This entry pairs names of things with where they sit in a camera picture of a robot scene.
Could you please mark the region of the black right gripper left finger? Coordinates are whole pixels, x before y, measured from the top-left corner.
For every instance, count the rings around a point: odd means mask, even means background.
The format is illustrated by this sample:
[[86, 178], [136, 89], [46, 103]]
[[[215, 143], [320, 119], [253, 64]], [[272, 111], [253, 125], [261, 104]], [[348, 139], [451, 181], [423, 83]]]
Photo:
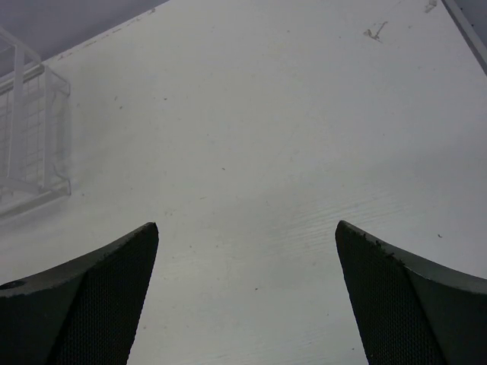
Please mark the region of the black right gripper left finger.
[[56, 267], [1, 285], [3, 364], [125, 364], [158, 250], [149, 222]]

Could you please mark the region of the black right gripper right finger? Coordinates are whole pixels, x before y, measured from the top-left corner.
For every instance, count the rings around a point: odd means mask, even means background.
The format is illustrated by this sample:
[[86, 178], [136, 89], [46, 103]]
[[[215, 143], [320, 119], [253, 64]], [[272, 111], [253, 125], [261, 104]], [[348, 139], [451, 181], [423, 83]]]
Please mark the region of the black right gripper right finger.
[[370, 364], [484, 364], [486, 280], [340, 221], [336, 248]]

